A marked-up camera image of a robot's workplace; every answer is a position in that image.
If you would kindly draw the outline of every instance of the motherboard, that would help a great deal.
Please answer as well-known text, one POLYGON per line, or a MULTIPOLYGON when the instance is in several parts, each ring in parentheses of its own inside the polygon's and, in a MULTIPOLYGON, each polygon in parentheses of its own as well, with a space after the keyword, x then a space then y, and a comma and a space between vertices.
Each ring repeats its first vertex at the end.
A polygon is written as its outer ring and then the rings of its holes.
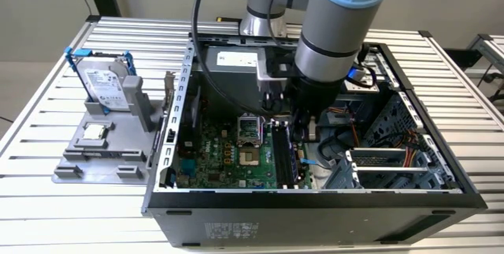
MULTIPOLYGON (((179 188, 282 188, 285 180, 277 159, 278 127, 255 116, 245 115, 238 121, 202 121, 199 149, 182 155, 177 184, 179 188)), ((311 188, 310 167, 301 166, 306 148, 297 143, 285 154, 294 160, 297 178, 294 188, 311 188)))

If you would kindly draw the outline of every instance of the aluminum table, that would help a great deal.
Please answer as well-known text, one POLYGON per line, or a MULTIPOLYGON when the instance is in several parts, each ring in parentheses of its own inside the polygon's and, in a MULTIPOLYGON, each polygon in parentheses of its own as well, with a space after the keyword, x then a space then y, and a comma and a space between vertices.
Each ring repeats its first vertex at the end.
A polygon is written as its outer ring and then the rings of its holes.
MULTIPOLYGON (((163 98, 165 71, 178 72, 191 23, 107 18, 89 21, 71 46, 130 50, 143 89, 163 98)), ((202 32, 238 34, 233 22, 203 22, 202 32)), ((289 34, 299 36, 301 26, 289 34)), ((489 204, 489 211, 411 246, 174 249, 141 206, 146 187, 54 184, 51 175, 85 115, 86 91, 62 57, 0 141, 2 253, 359 252, 504 253, 504 118, 433 37, 371 30, 387 43, 430 115, 489 204)))

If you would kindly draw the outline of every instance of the white label sticker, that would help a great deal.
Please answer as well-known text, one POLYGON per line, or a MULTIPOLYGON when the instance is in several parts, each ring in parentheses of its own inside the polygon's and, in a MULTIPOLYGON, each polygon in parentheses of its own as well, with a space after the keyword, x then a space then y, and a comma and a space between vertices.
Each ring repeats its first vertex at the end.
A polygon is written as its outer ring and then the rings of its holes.
POLYGON ((219 66, 258 66, 258 53, 222 51, 218 54, 219 66))
POLYGON ((109 109, 129 109, 129 101, 119 83, 118 75, 109 70, 86 69, 94 93, 109 109))
POLYGON ((254 239, 259 231, 259 223, 206 223, 210 239, 254 239))

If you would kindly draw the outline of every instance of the floor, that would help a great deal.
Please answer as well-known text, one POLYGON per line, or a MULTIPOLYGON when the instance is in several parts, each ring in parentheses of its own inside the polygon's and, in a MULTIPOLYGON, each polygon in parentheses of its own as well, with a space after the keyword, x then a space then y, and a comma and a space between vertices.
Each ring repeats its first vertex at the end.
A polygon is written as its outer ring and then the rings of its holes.
MULTIPOLYGON (((15 120, 30 101, 47 74, 55 66, 53 62, 0 61, 0 116, 15 120)), ((11 123, 0 120, 0 138, 11 123)))

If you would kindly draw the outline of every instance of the wall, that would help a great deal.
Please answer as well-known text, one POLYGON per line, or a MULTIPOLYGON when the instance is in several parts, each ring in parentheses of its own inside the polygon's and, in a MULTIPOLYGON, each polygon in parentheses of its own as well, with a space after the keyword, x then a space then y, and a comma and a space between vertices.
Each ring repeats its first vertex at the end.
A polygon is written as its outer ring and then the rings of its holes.
MULTIPOLYGON (((374 28, 429 30, 443 46, 465 47, 477 33, 504 34, 504 0, 386 0, 374 28)), ((247 0, 203 0, 201 17, 239 18, 247 0)), ((190 19, 194 0, 119 0, 126 14, 138 18, 190 19)), ((303 22, 303 13, 291 11, 290 22, 303 22)))
MULTIPOLYGON (((203 0, 202 19, 242 17, 246 1, 203 0)), ((373 26, 430 30, 442 45, 463 47, 478 32, 504 34, 503 1, 386 0, 373 26)), ((194 0, 119 0, 119 4, 127 17, 189 19, 194 0)), ((89 16, 83 0, 0 0, 0 9, 0 61, 55 61, 89 16)), ((302 22, 303 12, 289 12, 287 20, 302 22)))
POLYGON ((0 0, 0 61, 57 62, 89 15, 83 0, 0 0))

